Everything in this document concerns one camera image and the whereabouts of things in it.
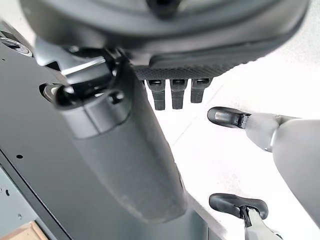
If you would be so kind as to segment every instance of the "screw hole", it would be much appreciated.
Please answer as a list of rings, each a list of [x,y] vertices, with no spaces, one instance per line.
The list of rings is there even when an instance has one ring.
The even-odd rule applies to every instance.
[[[168,6],[172,3],[171,0],[157,0],[156,3],[160,6]]]
[[[122,92],[114,91],[110,93],[108,97],[112,104],[118,104],[122,102],[122,100],[125,98],[125,95]]]

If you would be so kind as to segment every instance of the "gray metal surface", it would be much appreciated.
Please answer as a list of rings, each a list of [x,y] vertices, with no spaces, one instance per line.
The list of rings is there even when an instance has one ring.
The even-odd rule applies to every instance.
[[[37,214],[1,167],[0,212],[0,238],[37,218]]]
[[[282,124],[272,153],[286,184],[320,228],[320,120],[294,119]]]
[[[245,228],[245,240],[281,240],[265,225],[255,209],[248,208],[248,216],[252,226]]]
[[[277,129],[281,124],[292,119],[295,117],[256,112],[247,118],[244,126],[245,133],[259,148],[272,152]]]
[[[117,204],[73,146],[63,117],[41,96],[39,85],[57,82],[49,71],[0,46],[0,72],[0,146],[8,158],[1,164],[15,183],[26,184],[20,190],[58,239],[67,236],[57,223],[75,240],[207,239],[207,225],[192,209],[150,226]]]

